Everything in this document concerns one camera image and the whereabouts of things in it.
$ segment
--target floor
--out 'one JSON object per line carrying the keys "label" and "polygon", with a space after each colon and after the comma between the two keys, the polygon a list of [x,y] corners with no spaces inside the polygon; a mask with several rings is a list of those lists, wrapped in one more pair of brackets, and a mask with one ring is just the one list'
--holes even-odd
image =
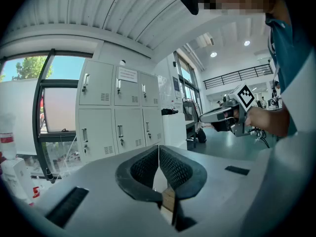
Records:
{"label": "floor", "polygon": [[[189,151],[223,158],[255,161],[259,152],[267,148],[261,140],[255,142],[255,135],[235,137],[231,132],[217,132],[213,128],[204,128],[203,130],[206,135],[206,142],[199,143],[197,141],[196,148],[193,148],[192,142],[188,142]],[[266,134],[266,141],[272,148],[276,144],[276,137]]]}

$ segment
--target locker door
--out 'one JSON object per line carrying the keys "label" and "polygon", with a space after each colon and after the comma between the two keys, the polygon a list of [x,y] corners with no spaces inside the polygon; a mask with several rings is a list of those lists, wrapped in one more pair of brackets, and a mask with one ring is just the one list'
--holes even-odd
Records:
{"label": "locker door", "polygon": [[140,73],[143,106],[158,106],[159,87],[157,77]]}
{"label": "locker door", "polygon": [[120,154],[144,147],[140,109],[115,110],[115,125]]}
{"label": "locker door", "polygon": [[115,105],[139,106],[139,87],[138,83],[119,80],[119,68],[117,67],[116,83],[114,86]]}
{"label": "locker door", "polygon": [[161,141],[161,111],[143,110],[146,147]]}
{"label": "locker door", "polygon": [[79,128],[86,162],[115,155],[110,109],[79,109]]}
{"label": "locker door", "polygon": [[88,61],[81,82],[80,105],[111,105],[113,66]]}

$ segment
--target sky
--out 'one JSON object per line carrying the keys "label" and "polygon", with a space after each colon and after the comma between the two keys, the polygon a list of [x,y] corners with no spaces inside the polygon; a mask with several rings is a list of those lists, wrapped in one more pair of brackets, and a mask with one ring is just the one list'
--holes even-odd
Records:
{"label": "sky", "polygon": [[[85,58],[74,56],[55,56],[52,62],[53,74],[49,79],[74,79],[79,80]],[[7,61],[3,67],[3,81],[11,81],[17,76],[15,65],[23,62],[23,58]]]}

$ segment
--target black bag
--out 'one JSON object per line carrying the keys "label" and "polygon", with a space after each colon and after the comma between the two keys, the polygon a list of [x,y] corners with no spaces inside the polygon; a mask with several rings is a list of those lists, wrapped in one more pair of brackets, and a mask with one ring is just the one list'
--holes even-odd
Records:
{"label": "black bag", "polygon": [[203,129],[199,129],[197,131],[197,139],[200,143],[205,143],[206,142],[206,135]]}

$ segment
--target tree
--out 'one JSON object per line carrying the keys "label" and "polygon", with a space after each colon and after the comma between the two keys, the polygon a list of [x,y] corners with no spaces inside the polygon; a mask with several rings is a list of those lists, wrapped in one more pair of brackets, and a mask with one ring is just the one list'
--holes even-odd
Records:
{"label": "tree", "polygon": [[[40,71],[44,65],[46,56],[26,57],[22,64],[18,62],[16,67],[17,77],[12,77],[13,80],[31,79],[38,78]],[[50,77],[53,73],[52,67],[50,66],[46,78]]]}

